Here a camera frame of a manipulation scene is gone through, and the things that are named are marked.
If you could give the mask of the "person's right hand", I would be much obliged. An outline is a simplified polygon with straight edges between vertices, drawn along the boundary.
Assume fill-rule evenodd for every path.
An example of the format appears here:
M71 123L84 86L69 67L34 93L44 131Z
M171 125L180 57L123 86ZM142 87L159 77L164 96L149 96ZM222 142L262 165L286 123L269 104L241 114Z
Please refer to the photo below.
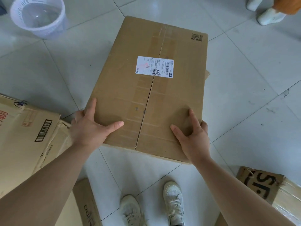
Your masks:
M199 122L192 109L189 109L189 118L193 132L187 136L187 142L180 145L191 163L196 167L200 167L202 163L212 161L208 125L204 121Z

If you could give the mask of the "person's left hand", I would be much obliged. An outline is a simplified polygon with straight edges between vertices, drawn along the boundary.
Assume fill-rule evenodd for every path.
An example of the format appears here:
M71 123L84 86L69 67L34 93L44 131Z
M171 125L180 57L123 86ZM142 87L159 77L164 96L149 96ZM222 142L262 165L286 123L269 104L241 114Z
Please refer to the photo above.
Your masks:
M95 150L100 147L108 135L104 134L104 125L95 122L96 98L88 102L85 110L75 112L71 122L70 135L73 145Z

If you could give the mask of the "brown cardboard box with label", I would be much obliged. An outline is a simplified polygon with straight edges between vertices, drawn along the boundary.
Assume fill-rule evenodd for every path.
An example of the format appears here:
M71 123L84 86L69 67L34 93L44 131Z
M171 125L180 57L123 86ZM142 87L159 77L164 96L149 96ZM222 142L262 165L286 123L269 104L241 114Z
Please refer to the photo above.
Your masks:
M193 131L202 120L208 34L126 16L91 93L95 121L124 121L104 145L190 164L170 125ZM174 60L173 78L136 74L137 57Z

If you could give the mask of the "person's left forearm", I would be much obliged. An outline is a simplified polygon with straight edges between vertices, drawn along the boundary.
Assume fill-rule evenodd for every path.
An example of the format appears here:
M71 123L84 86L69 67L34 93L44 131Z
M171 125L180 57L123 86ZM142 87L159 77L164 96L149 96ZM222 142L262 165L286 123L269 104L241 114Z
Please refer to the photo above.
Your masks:
M0 199L0 226L55 226L82 167L101 144L75 143Z

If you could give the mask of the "person's right forearm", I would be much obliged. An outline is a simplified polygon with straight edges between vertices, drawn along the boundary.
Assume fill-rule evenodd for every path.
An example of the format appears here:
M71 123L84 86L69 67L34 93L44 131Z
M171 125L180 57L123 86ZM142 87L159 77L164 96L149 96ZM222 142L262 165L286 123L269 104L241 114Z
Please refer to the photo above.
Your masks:
M206 182L228 226L295 226L212 158L194 159L193 165Z

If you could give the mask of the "flattened plain cardboard box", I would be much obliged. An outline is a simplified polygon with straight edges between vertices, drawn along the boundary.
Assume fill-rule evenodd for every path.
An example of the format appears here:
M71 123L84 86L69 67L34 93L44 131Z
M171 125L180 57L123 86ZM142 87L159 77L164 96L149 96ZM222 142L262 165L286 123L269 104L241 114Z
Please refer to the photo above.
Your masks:
M41 154L32 172L32 175L46 166L48 163L53 161L72 145L72 140L70 137L70 127L70 123L63 120L58 121L58 124L56 125L55 130L52 133L50 141Z

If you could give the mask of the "person's right white sneaker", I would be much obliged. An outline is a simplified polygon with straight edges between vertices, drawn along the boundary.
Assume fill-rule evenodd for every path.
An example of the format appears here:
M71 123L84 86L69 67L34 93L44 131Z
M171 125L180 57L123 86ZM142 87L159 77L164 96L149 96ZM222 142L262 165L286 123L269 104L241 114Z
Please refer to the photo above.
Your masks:
M185 226L183 195L180 187L174 181L168 181L163 190L169 226Z

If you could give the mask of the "person's white sneaker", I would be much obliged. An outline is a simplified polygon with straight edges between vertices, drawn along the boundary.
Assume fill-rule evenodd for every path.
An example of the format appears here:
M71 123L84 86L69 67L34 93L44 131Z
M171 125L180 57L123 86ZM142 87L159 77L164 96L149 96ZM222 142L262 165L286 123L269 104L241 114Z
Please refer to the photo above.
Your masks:
M125 226L145 226L140 205L132 195L126 195L121 199L119 209Z
M169 226L185 226L183 195L180 187L174 181L168 181L163 190Z

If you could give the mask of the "white shipping label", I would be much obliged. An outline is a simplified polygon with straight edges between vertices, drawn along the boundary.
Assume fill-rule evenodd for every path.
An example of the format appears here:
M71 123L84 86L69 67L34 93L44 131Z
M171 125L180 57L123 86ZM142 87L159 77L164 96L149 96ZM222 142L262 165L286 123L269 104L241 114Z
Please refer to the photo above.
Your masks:
M173 78L174 60L138 56L135 73L148 76Z

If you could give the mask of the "cardboard box with black lettering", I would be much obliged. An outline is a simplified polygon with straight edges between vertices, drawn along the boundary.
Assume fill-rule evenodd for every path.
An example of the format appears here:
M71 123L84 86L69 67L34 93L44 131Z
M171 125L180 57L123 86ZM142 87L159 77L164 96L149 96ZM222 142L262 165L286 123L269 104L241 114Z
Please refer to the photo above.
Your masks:
M75 183L55 226L102 226L88 178Z

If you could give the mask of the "person's left white sneaker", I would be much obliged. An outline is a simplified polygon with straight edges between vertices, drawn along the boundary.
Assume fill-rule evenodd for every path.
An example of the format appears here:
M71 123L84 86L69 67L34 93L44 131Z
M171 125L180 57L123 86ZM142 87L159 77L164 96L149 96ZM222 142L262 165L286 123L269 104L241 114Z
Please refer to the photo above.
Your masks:
M145 226L140 205L132 195L126 195L121 199L119 209L125 226Z

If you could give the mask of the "flattened cardboard box with barcode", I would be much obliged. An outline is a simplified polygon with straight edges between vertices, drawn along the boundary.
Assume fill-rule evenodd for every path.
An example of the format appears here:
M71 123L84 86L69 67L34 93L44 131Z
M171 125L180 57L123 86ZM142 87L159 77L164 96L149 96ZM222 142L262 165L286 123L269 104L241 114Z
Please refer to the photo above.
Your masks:
M60 117L0 94L0 198L31 177Z

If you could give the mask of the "taped cardboard box with scrawl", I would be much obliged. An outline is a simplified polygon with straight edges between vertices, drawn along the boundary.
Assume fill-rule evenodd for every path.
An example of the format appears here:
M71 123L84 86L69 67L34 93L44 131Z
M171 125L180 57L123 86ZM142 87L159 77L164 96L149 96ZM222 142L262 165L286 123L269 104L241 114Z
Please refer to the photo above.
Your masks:
M301 226L301 185L286 176L241 166L236 178L281 214Z

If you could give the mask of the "white plastic waste basket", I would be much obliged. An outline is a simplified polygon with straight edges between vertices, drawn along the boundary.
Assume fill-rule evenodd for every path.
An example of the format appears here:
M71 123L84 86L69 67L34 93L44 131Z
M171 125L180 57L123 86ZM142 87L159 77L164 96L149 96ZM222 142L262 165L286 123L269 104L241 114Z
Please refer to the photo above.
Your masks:
M42 39L54 39L67 30L63 0L15 0L10 17L19 28Z

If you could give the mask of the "clear plastic bin liner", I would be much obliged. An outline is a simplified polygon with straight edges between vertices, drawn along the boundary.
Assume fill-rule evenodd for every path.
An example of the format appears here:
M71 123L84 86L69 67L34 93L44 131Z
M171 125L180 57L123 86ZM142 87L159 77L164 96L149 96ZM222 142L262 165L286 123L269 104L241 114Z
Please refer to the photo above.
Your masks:
M23 23L28 28L50 25L61 14L61 8L44 3L30 3L21 11Z

